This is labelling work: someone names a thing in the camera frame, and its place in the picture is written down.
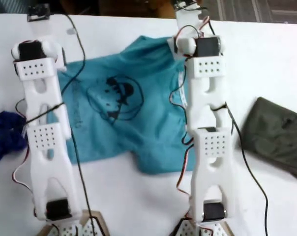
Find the white plastic part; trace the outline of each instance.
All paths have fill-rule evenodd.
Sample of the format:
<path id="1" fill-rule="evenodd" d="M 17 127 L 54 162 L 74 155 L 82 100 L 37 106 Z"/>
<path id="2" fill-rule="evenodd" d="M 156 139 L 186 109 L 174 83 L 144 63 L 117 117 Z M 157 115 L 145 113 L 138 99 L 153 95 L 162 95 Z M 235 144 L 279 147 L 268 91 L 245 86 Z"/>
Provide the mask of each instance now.
<path id="1" fill-rule="evenodd" d="M 33 40 L 23 42 L 23 43 L 32 43 L 34 42 Z M 14 45 L 12 49 L 12 56 L 15 60 L 20 59 L 20 52 L 19 52 L 19 45 L 21 43 L 17 43 Z M 58 51 L 57 51 L 58 44 L 49 42 L 47 40 L 41 41 L 41 49 L 43 53 L 48 57 L 48 58 L 53 58 L 54 60 L 57 60 L 58 58 Z"/>
<path id="2" fill-rule="evenodd" d="M 16 71 L 23 83 L 25 99 L 28 105 L 26 111 L 27 120 L 40 115 L 45 106 L 52 108 L 62 103 L 56 57 L 54 56 L 60 52 L 62 54 L 62 48 L 47 43 L 42 44 L 43 47 L 46 53 L 53 58 L 15 61 Z M 15 59 L 19 57 L 18 46 L 14 46 L 12 55 Z M 44 82 L 44 90 L 37 90 L 36 84 L 39 82 Z M 56 225 L 71 226 L 77 224 L 76 222 L 82 216 L 72 165 L 66 147 L 66 140 L 71 137 L 71 129 L 64 104 L 51 112 L 58 119 L 56 123 L 40 125 L 40 119 L 35 119 L 28 124 L 33 202 L 39 220 L 45 220 Z M 54 222 L 47 219 L 47 202 L 60 199 L 59 196 L 53 196 L 53 198 L 48 196 L 48 190 L 50 190 L 52 182 L 57 184 L 58 190 L 61 190 L 62 194 L 65 194 L 69 213 L 72 217 Z"/>
<path id="3" fill-rule="evenodd" d="M 97 221 L 95 219 L 92 219 L 94 223 L 94 230 L 95 230 L 95 236 L 103 236 L 102 231 L 100 230 L 100 226 L 98 225 Z M 82 228 L 81 225 L 71 225 L 71 226 L 58 226 L 58 230 L 53 227 L 47 236 L 94 236 L 93 229 L 92 229 L 92 223 L 89 219 L 87 223 Z"/>
<path id="4" fill-rule="evenodd" d="M 55 62 L 52 58 L 43 58 L 16 62 L 18 75 L 23 81 L 25 98 L 28 102 L 27 118 L 31 119 L 40 114 L 41 107 L 47 105 L 49 108 L 62 103 L 62 96 L 57 77 Z M 46 91 L 39 93 L 35 87 L 35 81 L 43 79 L 46 84 Z M 52 111 L 58 118 L 63 135 L 66 139 L 71 137 L 71 129 L 66 106 L 62 105 Z"/>
<path id="5" fill-rule="evenodd" d="M 185 9 L 180 9 L 176 11 L 176 19 L 177 19 L 177 25 L 178 28 L 182 28 L 186 25 L 192 25 L 192 26 L 198 26 L 200 24 L 200 20 L 198 18 L 198 15 L 202 13 L 201 10 L 193 10 L 193 9 L 198 9 L 200 6 L 197 3 L 194 3 L 190 6 L 181 6 Z"/>
<path id="6" fill-rule="evenodd" d="M 177 48 L 184 55 L 192 56 L 197 48 L 197 44 L 194 38 L 178 38 Z"/>
<path id="7" fill-rule="evenodd" d="M 206 129 L 193 130 L 196 164 L 191 178 L 191 214 L 198 223 L 203 221 L 204 203 L 210 187 L 217 185 L 222 193 L 221 203 L 225 217 L 235 212 L 234 175 L 231 149 L 231 134 L 228 128 L 217 132 Z"/>
<path id="8" fill-rule="evenodd" d="M 55 225 L 47 236 L 82 236 L 82 226 L 80 224 Z"/>
<path id="9" fill-rule="evenodd" d="M 186 63 L 189 78 L 209 78 L 225 76 L 225 63 L 222 56 L 191 58 Z"/>
<path id="10" fill-rule="evenodd" d="M 202 236 L 228 236 L 220 224 L 206 225 L 207 229 L 201 229 Z M 191 224 L 189 220 L 183 220 L 175 236 L 200 236 L 199 231 Z"/>
<path id="11" fill-rule="evenodd" d="M 189 83 L 187 130 L 194 138 L 196 156 L 191 179 L 190 208 L 197 225 L 201 225 L 204 219 L 204 203 L 217 202 L 216 199 L 206 199 L 206 194 L 212 186 L 218 186 L 222 193 L 221 203 L 226 211 L 225 217 L 230 218 L 235 212 L 230 118 L 227 109 L 213 112 L 214 132 L 200 127 L 199 123 L 206 106 L 215 110 L 226 102 L 223 59 L 223 56 L 191 58 L 185 64 L 186 79 Z M 209 88 L 205 88 L 204 79 L 209 79 Z"/>
<path id="12" fill-rule="evenodd" d="M 44 52 L 44 54 L 47 57 L 53 58 L 54 60 L 57 60 L 58 53 L 57 53 L 55 43 L 44 40 L 44 41 L 41 42 L 41 45 L 42 45 L 42 51 Z"/>
<path id="13" fill-rule="evenodd" d="M 38 80 L 57 75 L 54 59 L 43 58 L 15 63 L 21 81 Z"/>
<path id="14" fill-rule="evenodd" d="M 96 236 L 102 236 L 102 232 L 100 230 L 100 227 L 95 219 L 92 219 L 94 223 L 94 229 L 95 229 L 95 235 Z M 82 236 L 94 236 L 93 235 L 93 229 L 91 224 L 91 219 L 88 220 L 88 222 L 85 224 L 83 230 L 82 230 Z"/>
<path id="15" fill-rule="evenodd" d="M 27 135 L 31 154 L 30 175 L 37 218 L 46 220 L 46 189 L 48 181 L 55 179 L 67 195 L 73 219 L 80 219 L 82 210 L 79 206 L 72 165 L 67 155 L 60 123 L 30 126 Z M 53 151 L 53 157 L 48 158 L 48 150 Z"/>
<path id="16" fill-rule="evenodd" d="M 188 130 L 200 128 L 198 121 L 207 105 L 211 109 L 219 108 L 226 102 L 226 85 L 223 57 L 191 58 L 186 62 L 189 82 L 189 102 L 187 107 Z M 209 78 L 206 91 L 202 79 Z M 230 119 L 226 109 L 214 112 L 216 127 L 228 127 Z"/>

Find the floor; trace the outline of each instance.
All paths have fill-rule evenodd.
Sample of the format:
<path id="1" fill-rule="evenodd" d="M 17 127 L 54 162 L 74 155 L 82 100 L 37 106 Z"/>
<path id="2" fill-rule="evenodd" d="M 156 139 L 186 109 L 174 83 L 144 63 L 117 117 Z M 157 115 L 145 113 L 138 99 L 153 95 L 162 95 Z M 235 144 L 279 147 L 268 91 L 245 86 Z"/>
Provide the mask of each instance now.
<path id="1" fill-rule="evenodd" d="M 204 0 L 213 20 L 297 24 L 297 0 Z"/>

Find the white wire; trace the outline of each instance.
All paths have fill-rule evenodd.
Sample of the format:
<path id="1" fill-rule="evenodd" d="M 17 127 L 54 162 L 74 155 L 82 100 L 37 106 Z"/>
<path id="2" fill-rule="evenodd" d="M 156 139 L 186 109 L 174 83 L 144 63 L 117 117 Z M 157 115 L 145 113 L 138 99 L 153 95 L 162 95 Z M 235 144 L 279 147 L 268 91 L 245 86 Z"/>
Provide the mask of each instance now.
<path id="1" fill-rule="evenodd" d="M 27 147 L 28 149 L 26 150 L 26 154 L 25 154 L 25 158 L 23 160 L 23 162 L 13 171 L 12 173 L 12 180 L 15 182 L 15 183 L 18 183 L 22 186 L 24 186 L 25 188 L 27 188 L 31 193 L 32 193 L 32 190 L 31 188 L 24 182 L 21 182 L 21 181 L 18 181 L 16 179 L 16 173 L 18 172 L 18 170 L 24 166 L 24 164 L 26 163 L 27 159 L 28 159 L 28 155 L 29 155 L 29 147 Z"/>

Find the cable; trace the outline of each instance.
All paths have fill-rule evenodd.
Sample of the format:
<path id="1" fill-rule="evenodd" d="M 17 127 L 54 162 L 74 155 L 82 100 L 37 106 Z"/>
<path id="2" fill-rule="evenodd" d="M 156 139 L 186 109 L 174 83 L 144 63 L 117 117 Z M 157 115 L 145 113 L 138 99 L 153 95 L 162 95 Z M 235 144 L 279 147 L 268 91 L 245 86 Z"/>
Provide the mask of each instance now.
<path id="1" fill-rule="evenodd" d="M 211 29 L 212 34 L 215 35 L 215 32 L 214 32 L 213 27 L 212 27 L 212 24 L 211 24 L 211 20 L 208 21 L 208 26 Z"/>
<path id="2" fill-rule="evenodd" d="M 203 18 L 203 23 L 202 25 L 199 27 L 199 30 L 202 30 L 202 28 L 209 23 L 209 16 L 206 16 L 205 18 Z"/>
<path id="3" fill-rule="evenodd" d="M 205 231 L 205 233 L 207 233 L 207 230 L 208 231 L 210 231 L 211 232 L 211 235 L 210 236 L 213 236 L 214 235 L 214 231 L 212 230 L 212 229 L 209 229 L 209 228 L 204 228 L 204 227 L 200 227 L 202 230 L 204 230 Z"/>
<path id="4" fill-rule="evenodd" d="M 178 10 L 181 10 L 181 9 L 182 10 L 185 10 L 185 11 L 197 11 L 197 10 L 202 11 L 202 10 L 208 10 L 208 8 L 206 6 L 200 6 L 198 8 L 194 8 L 194 9 L 187 9 L 185 7 L 181 7 Z"/>
<path id="5" fill-rule="evenodd" d="M 57 229 L 57 232 L 58 232 L 57 235 L 60 236 L 60 230 L 59 230 L 59 228 L 58 228 L 55 224 L 52 224 L 52 226 L 55 227 L 55 228 Z"/>
<path id="6" fill-rule="evenodd" d="M 188 196 L 190 196 L 190 194 L 187 193 L 186 191 L 180 189 L 180 188 L 179 188 L 179 185 L 180 185 L 180 183 L 181 183 L 181 181 L 182 181 L 182 178 L 183 178 L 183 175 L 184 175 L 184 173 L 185 173 L 185 171 L 186 171 L 187 162 L 188 162 L 189 150 L 190 150 L 193 146 L 194 146 L 194 144 L 190 145 L 190 146 L 186 149 L 186 151 L 184 152 L 183 165 L 182 165 L 182 169 L 181 169 L 180 177 L 179 177 L 179 179 L 178 179 L 178 181 L 177 181 L 177 184 L 176 184 L 176 188 L 177 188 L 177 190 L 180 191 L 180 192 L 182 192 L 182 193 L 187 194 Z"/>
<path id="7" fill-rule="evenodd" d="M 85 68 L 85 64 L 86 64 L 86 54 L 85 54 L 85 50 L 84 50 L 84 47 L 82 45 L 82 42 L 81 42 L 81 39 L 80 39 L 80 36 L 79 36 L 79 33 L 75 27 L 75 24 L 74 22 L 72 21 L 71 17 L 67 14 L 63 14 L 64 16 L 66 16 L 69 21 L 71 22 L 74 30 L 75 30 L 75 33 L 76 33 L 76 36 L 77 36 L 77 39 L 79 41 L 79 44 L 80 44 L 80 47 L 82 49 L 82 53 L 83 53 L 83 64 L 82 64 L 82 67 L 79 69 L 79 71 L 68 81 L 68 83 L 66 83 L 66 85 L 63 87 L 62 91 L 61 91 L 61 95 L 64 94 L 64 92 L 66 91 L 66 89 L 69 87 L 69 85 L 80 75 L 80 73 L 84 70 Z M 75 150 L 75 156 L 76 156 L 76 161 L 78 163 L 78 168 L 79 168 L 79 172 L 80 172 L 80 177 L 81 177 L 81 181 L 82 181 L 82 185 L 83 185 L 83 190 L 84 190 L 84 195 L 85 195 L 85 200 L 86 200 L 86 204 L 88 206 L 88 211 L 89 211 L 89 218 L 91 219 L 91 224 L 92 224 L 92 229 L 93 229 L 93 235 L 95 236 L 96 233 L 95 233 L 95 226 L 94 226 L 94 222 L 92 220 L 92 215 L 91 215 L 91 210 L 90 210 L 90 205 L 89 205 L 89 198 L 88 198 L 88 194 L 87 194 L 87 190 L 86 190 L 86 186 L 85 186 L 85 181 L 84 181 L 84 178 L 83 178 L 83 173 L 82 173 L 82 169 L 81 169 L 81 164 L 80 164 L 80 158 L 79 158 L 79 152 L 78 152 L 78 149 L 77 149 L 77 145 L 76 145 L 76 141 L 75 141 L 75 137 L 74 137 L 74 134 L 73 134 L 73 130 L 71 128 L 71 136 L 72 136 L 72 141 L 73 141 L 73 146 L 74 146 L 74 150 Z"/>
<path id="8" fill-rule="evenodd" d="M 179 89 L 181 89 L 181 88 L 184 86 L 184 82 L 185 82 L 185 80 L 186 80 L 186 75 L 187 75 L 187 67 L 184 66 L 184 77 L 183 77 L 183 81 L 182 81 L 182 83 L 181 83 L 180 86 L 178 86 L 176 89 L 174 89 L 174 90 L 169 94 L 169 98 L 168 98 L 168 99 L 169 99 L 169 102 L 170 102 L 171 104 L 173 104 L 174 106 L 180 107 L 180 108 L 183 110 L 183 112 L 184 112 L 185 124 L 187 124 L 187 114 L 186 114 L 186 110 L 185 110 L 185 108 L 184 108 L 182 105 L 173 102 L 173 93 L 176 92 L 176 91 L 178 91 Z"/>
<path id="9" fill-rule="evenodd" d="M 95 226 L 94 226 L 94 222 L 92 220 L 91 210 L 90 210 L 90 206 L 89 206 L 88 193 L 86 191 L 85 181 L 84 181 L 84 178 L 83 178 L 83 173 L 82 173 L 81 164 L 80 164 L 79 152 L 78 152 L 78 148 L 76 146 L 76 141 L 75 141 L 75 137 L 74 137 L 72 128 L 71 128 L 71 136 L 72 136 L 73 146 L 74 146 L 74 150 L 75 150 L 76 161 L 78 163 L 80 177 L 81 177 L 81 181 L 82 181 L 82 185 L 83 185 L 85 200 L 86 200 L 86 204 L 88 205 L 89 217 L 90 217 L 91 225 L 92 225 L 92 228 L 93 228 L 93 235 L 95 236 L 96 235 L 95 234 Z"/>
<path id="10" fill-rule="evenodd" d="M 25 116 L 23 113 L 21 113 L 21 112 L 17 109 L 17 106 L 20 104 L 20 102 L 22 102 L 22 101 L 24 101 L 24 100 L 25 100 L 25 98 L 19 100 L 19 101 L 15 104 L 15 110 L 16 110 L 16 112 L 17 112 L 21 117 L 26 118 L 26 116 Z"/>
<path id="11" fill-rule="evenodd" d="M 246 167 L 247 167 L 247 169 L 248 169 L 248 171 L 249 171 L 251 177 L 253 178 L 253 180 L 255 181 L 255 183 L 257 184 L 257 186 L 260 188 L 261 192 L 263 193 L 263 195 L 264 195 L 264 197 L 265 197 L 265 199 L 266 199 L 266 209 L 265 209 L 265 233 L 266 233 L 266 236 L 268 236 L 268 234 L 267 234 L 267 209 L 268 209 L 268 198 L 267 198 L 267 194 L 266 194 L 266 192 L 264 191 L 264 189 L 262 188 L 262 186 L 260 185 L 260 183 L 258 182 L 258 180 L 256 179 L 256 177 L 253 175 L 253 173 L 252 173 L 252 171 L 251 171 L 251 169 L 250 169 L 250 167 L 249 167 L 249 164 L 248 164 L 247 159 L 246 159 L 246 156 L 245 156 L 245 151 L 244 151 L 244 149 L 243 149 L 243 145 L 242 145 L 243 142 L 242 142 L 242 136 L 241 136 L 240 129 L 239 129 L 239 127 L 238 127 L 238 125 L 237 125 L 237 123 L 236 123 L 236 120 L 235 120 L 235 118 L 234 118 L 234 116 L 233 116 L 231 110 L 229 109 L 227 103 L 225 103 L 225 104 L 224 104 L 223 106 L 221 106 L 220 108 L 218 108 L 218 109 L 214 109 L 214 110 L 212 110 L 212 111 L 217 111 L 217 110 L 222 109 L 222 108 L 226 108 L 226 109 L 227 109 L 228 114 L 229 114 L 229 116 L 231 117 L 233 124 L 235 125 L 236 131 L 237 131 L 238 136 L 239 136 L 239 140 L 240 140 L 240 148 L 241 148 L 241 154 L 242 154 L 243 160 L 244 160 L 244 162 L 245 162 L 245 165 L 246 165 Z"/>
<path id="12" fill-rule="evenodd" d="M 28 159 L 29 153 L 30 153 L 30 147 L 28 146 L 28 147 L 27 147 L 26 154 L 25 154 L 25 158 L 24 158 L 23 162 L 22 162 L 22 163 L 21 163 L 21 164 L 20 164 L 20 165 L 13 171 L 13 173 L 12 173 L 12 180 L 13 180 L 13 182 L 15 182 L 15 183 L 17 183 L 17 184 L 20 184 L 20 185 L 24 186 L 25 188 L 27 188 L 27 189 L 32 193 L 31 188 L 30 188 L 27 184 L 18 181 L 18 180 L 16 179 L 16 177 L 15 177 L 17 171 L 18 171 L 18 170 L 25 164 L 26 160 Z"/>
<path id="13" fill-rule="evenodd" d="M 177 33 L 176 36 L 175 36 L 175 45 L 176 45 L 177 48 L 178 48 L 178 45 L 177 45 L 178 37 L 179 37 L 180 33 L 182 32 L 182 30 L 183 30 L 184 28 L 186 28 L 186 27 L 192 27 L 192 28 L 196 31 L 196 33 L 197 33 L 197 35 L 198 35 L 198 38 L 200 38 L 200 34 L 199 34 L 199 31 L 197 30 L 197 28 L 195 28 L 195 27 L 192 26 L 192 25 L 186 25 L 186 26 L 183 26 L 183 27 L 181 27 L 181 28 L 178 30 L 178 33 Z"/>
<path id="14" fill-rule="evenodd" d="M 79 41 L 79 44 L 80 44 L 80 47 L 81 47 L 81 50 L 82 50 L 82 53 L 83 53 L 83 62 L 82 62 L 82 67 L 79 69 L 79 71 L 68 81 L 68 83 L 66 83 L 66 85 L 63 87 L 62 91 L 61 91 L 61 95 L 64 94 L 65 90 L 69 87 L 69 85 L 80 75 L 80 73 L 84 70 L 85 68 L 85 64 L 86 64 L 86 54 L 85 54 L 85 50 L 84 50 L 84 47 L 82 45 L 82 42 L 81 42 L 81 39 L 80 39 L 80 36 L 79 36 L 79 33 L 75 27 L 75 24 L 73 22 L 73 20 L 71 19 L 71 17 L 67 14 L 63 14 L 64 16 L 66 16 L 69 21 L 71 22 L 72 24 L 72 27 L 74 28 L 75 30 L 75 33 L 76 33 L 76 37 L 78 38 L 78 41 Z"/>
<path id="15" fill-rule="evenodd" d="M 188 134 L 187 132 L 184 134 L 183 138 L 181 139 L 181 143 L 183 145 L 189 146 L 193 142 L 193 138 L 191 138 L 188 142 L 185 142 L 184 139 L 187 136 L 187 134 Z"/>

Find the hole pattern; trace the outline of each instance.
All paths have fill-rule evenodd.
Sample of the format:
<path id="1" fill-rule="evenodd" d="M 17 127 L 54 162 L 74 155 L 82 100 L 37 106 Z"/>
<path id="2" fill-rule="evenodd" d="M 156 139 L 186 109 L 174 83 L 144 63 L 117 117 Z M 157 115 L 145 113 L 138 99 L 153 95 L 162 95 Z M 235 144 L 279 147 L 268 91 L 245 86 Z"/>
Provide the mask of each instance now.
<path id="1" fill-rule="evenodd" d="M 222 65 L 223 63 L 221 62 L 220 57 L 209 57 L 206 59 L 199 59 L 199 63 L 196 64 L 195 69 L 196 72 L 199 73 L 199 76 L 215 77 L 222 75 Z"/>
<path id="2" fill-rule="evenodd" d="M 211 134 L 205 136 L 204 142 L 204 152 L 206 156 L 220 156 L 224 155 L 226 152 L 226 138 L 225 135 Z"/>
<path id="3" fill-rule="evenodd" d="M 23 67 L 19 69 L 19 73 L 24 74 L 24 76 L 36 76 L 35 78 L 38 78 L 40 75 L 41 77 L 43 76 L 51 76 L 51 72 L 46 68 L 44 63 L 38 63 L 37 61 L 32 61 L 32 62 L 24 62 Z"/>
<path id="4" fill-rule="evenodd" d="M 40 150 L 52 149 L 56 145 L 53 127 L 34 129 L 31 134 L 33 135 L 36 147 Z"/>
<path id="5" fill-rule="evenodd" d="M 215 224 L 215 225 L 207 225 L 206 228 L 212 229 L 213 230 L 213 236 L 228 236 L 227 233 L 224 231 L 224 229 L 221 227 L 220 224 Z M 195 229 L 191 225 L 191 223 L 188 220 L 184 220 L 178 231 L 176 232 L 175 236 L 195 236 Z M 204 230 L 201 229 L 201 234 L 202 236 L 211 236 L 212 232 L 210 230 Z"/>

